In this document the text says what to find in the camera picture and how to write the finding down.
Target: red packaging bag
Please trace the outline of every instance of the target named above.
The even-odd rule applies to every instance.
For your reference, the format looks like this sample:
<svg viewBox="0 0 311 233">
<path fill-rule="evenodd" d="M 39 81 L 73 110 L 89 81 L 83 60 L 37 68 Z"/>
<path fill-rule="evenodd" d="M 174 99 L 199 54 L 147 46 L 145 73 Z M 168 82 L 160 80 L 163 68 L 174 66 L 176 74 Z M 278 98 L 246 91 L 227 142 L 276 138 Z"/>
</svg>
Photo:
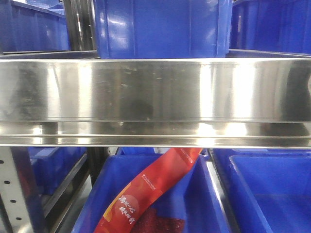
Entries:
<svg viewBox="0 0 311 233">
<path fill-rule="evenodd" d="M 163 193 L 193 167 L 201 148 L 171 148 L 138 174 L 112 201 L 94 233 L 130 233 Z"/>
</svg>

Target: blue container wall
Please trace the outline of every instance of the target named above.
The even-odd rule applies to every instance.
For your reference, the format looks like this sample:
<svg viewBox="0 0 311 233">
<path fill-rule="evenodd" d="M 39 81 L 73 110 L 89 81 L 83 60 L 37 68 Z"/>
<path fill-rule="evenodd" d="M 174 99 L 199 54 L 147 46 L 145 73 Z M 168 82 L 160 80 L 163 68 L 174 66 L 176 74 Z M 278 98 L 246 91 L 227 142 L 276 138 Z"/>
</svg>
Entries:
<svg viewBox="0 0 311 233">
<path fill-rule="evenodd" d="M 29 157 L 33 161 L 41 194 L 53 194 L 85 151 L 86 148 L 80 147 L 29 147 Z"/>
<path fill-rule="evenodd" d="M 214 149 L 214 161 L 218 173 L 228 194 L 232 185 L 229 158 L 239 156 L 273 156 L 273 157 L 311 157 L 311 150 L 280 150 L 280 149 Z"/>
<path fill-rule="evenodd" d="M 232 2 L 95 0 L 101 58 L 224 57 Z"/>
<path fill-rule="evenodd" d="M 109 157 L 72 232 L 93 232 L 115 196 L 158 156 L 153 154 Z M 152 205 L 157 209 L 159 216 L 185 219 L 183 233 L 230 232 L 213 190 L 206 160 L 206 157 L 200 156 L 194 168 Z"/>
<path fill-rule="evenodd" d="M 238 0 L 231 48 L 311 53 L 311 1 Z"/>
<path fill-rule="evenodd" d="M 0 2 L 0 50 L 15 51 L 16 44 L 12 30 L 12 7 L 10 0 Z"/>
<path fill-rule="evenodd" d="M 15 1 L 0 1 L 3 51 L 69 50 L 63 15 Z"/>
<path fill-rule="evenodd" d="M 241 233 L 310 232 L 311 158 L 232 156 L 230 160 L 230 199 Z"/>
</svg>

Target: blue plastic bin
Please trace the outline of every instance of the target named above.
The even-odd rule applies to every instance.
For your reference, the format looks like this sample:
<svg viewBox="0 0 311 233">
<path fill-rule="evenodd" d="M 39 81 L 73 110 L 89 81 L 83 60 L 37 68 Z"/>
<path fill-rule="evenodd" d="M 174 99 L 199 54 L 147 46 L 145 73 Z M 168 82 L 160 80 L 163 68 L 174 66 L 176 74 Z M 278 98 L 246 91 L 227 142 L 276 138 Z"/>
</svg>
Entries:
<svg viewBox="0 0 311 233">
<path fill-rule="evenodd" d="M 230 157 L 241 233 L 309 233 L 311 158 Z"/>
<path fill-rule="evenodd" d="M 30 159 L 31 165 L 33 167 L 34 175 L 35 175 L 35 181 L 38 187 L 39 194 L 44 193 L 44 186 L 42 181 L 42 175 L 40 170 L 40 164 L 37 159 Z"/>
<path fill-rule="evenodd" d="M 310 0 L 237 0 L 231 48 L 311 53 Z"/>
<path fill-rule="evenodd" d="M 153 147 L 120 147 L 117 154 L 155 154 L 155 149 Z"/>
<path fill-rule="evenodd" d="M 0 1 L 0 46 L 3 51 L 69 50 L 64 15 L 28 4 Z"/>
<path fill-rule="evenodd" d="M 59 0 L 26 0 L 26 3 L 43 9 L 49 9 L 59 4 Z"/>
<path fill-rule="evenodd" d="M 231 167 L 229 158 L 239 156 L 273 156 L 273 157 L 311 157 L 311 150 L 281 149 L 214 149 L 214 160 L 222 182 L 227 191 L 231 186 Z"/>
<path fill-rule="evenodd" d="M 41 194 L 53 194 L 85 151 L 85 148 L 76 147 L 29 147 L 30 159 L 36 160 L 33 169 L 37 186 L 42 188 Z"/>
<path fill-rule="evenodd" d="M 92 233 L 114 197 L 157 157 L 154 154 L 109 157 L 72 232 Z M 214 192 L 206 160 L 200 156 L 194 168 L 152 205 L 159 216 L 185 219 L 183 233 L 230 232 Z"/>
<path fill-rule="evenodd" d="M 230 0 L 94 0 L 101 58 L 224 57 Z"/>
</svg>

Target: perforated metal post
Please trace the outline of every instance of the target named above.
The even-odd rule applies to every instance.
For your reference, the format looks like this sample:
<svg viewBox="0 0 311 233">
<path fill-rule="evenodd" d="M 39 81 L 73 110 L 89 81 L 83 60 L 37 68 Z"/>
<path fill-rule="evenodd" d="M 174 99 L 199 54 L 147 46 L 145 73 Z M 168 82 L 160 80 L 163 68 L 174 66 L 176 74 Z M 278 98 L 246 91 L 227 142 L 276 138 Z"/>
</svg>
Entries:
<svg viewBox="0 0 311 233">
<path fill-rule="evenodd" d="M 0 193 L 14 233 L 46 232 L 27 148 L 0 147 Z"/>
</svg>

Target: red food item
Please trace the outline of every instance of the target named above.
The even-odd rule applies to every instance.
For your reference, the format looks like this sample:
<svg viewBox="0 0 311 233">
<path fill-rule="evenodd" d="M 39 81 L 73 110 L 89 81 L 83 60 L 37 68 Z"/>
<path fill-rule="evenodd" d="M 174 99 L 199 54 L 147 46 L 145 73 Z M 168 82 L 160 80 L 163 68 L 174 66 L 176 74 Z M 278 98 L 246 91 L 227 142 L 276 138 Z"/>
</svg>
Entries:
<svg viewBox="0 0 311 233">
<path fill-rule="evenodd" d="M 148 208 L 134 225 L 131 233 L 182 233 L 184 227 L 184 220 L 158 217 L 156 209 Z"/>
<path fill-rule="evenodd" d="M 171 148 L 138 174 L 110 203 L 94 233 L 130 233 L 136 221 L 193 167 L 201 148 Z"/>
<path fill-rule="evenodd" d="M 148 208 L 135 223 L 131 233 L 157 233 L 156 209 Z"/>
<path fill-rule="evenodd" d="M 172 217 L 157 217 L 157 233 L 182 233 L 185 227 L 185 221 Z"/>
</svg>

